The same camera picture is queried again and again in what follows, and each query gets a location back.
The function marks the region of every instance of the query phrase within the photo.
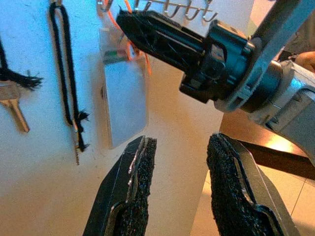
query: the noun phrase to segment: key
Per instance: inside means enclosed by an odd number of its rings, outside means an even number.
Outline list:
[[[0,103],[12,109],[23,128],[23,131],[28,133],[30,128],[21,112],[19,99],[20,93],[15,83],[8,83],[0,86]]]

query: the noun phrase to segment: tile floor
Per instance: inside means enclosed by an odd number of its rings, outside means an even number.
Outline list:
[[[315,236],[315,181],[259,166],[276,186],[301,236]],[[190,236],[219,236],[211,211],[209,172]]]

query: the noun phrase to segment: white wall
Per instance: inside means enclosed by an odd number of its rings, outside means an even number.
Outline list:
[[[246,2],[240,6],[234,0],[214,0],[213,5],[219,19],[245,31],[253,0]],[[97,32],[102,21],[96,2],[64,0],[64,5],[71,25],[79,108],[91,114],[90,122],[83,124],[90,146],[80,154],[80,166],[75,165],[71,128],[63,115],[47,17],[49,1],[0,1],[0,36],[9,67],[44,77],[39,90],[21,90],[29,134],[20,133],[11,114],[0,106],[2,236],[82,235],[99,184],[126,146],[107,148],[99,92],[104,77]],[[207,27],[198,17],[189,27],[205,33]],[[158,139],[147,235],[187,236],[206,174],[208,138],[219,129],[222,113],[211,102],[202,104],[178,91],[181,71],[155,59],[152,66],[149,124],[141,132]]]

